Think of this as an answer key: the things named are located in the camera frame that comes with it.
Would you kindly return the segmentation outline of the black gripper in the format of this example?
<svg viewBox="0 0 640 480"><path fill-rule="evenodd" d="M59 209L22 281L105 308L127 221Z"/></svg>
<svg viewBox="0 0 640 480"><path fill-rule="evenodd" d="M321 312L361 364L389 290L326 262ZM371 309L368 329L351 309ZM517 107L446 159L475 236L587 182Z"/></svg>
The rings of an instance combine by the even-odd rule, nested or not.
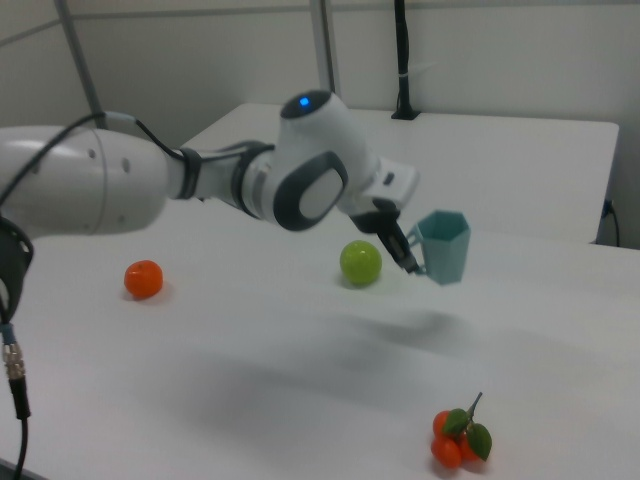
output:
<svg viewBox="0 0 640 480"><path fill-rule="evenodd" d="M374 198L374 209L350 216L356 228L366 234L376 234L398 267L408 274L419 270L409 242L398 225L400 210L388 199Z"/></svg>

